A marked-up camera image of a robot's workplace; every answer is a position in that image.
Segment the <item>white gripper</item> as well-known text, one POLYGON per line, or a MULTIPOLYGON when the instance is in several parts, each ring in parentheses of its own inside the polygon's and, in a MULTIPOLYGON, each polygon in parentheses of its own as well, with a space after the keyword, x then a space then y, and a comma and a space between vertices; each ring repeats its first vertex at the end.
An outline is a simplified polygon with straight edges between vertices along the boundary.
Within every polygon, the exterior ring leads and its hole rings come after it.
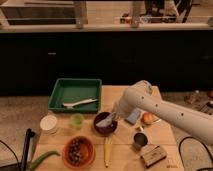
POLYGON ((113 105, 113 112, 121 118, 126 118, 127 114, 123 111, 123 109, 120 107, 120 104, 118 101, 116 101, 113 105))

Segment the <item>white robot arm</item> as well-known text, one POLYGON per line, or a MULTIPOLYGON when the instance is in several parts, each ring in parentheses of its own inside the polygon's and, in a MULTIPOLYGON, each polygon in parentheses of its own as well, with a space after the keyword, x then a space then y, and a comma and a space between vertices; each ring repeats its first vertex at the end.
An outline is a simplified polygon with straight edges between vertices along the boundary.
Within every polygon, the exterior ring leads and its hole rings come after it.
POLYGON ((146 80, 127 87, 115 103, 116 114, 126 118, 139 108, 155 114, 201 142, 213 145, 213 116, 156 98, 152 92, 152 85, 146 80))

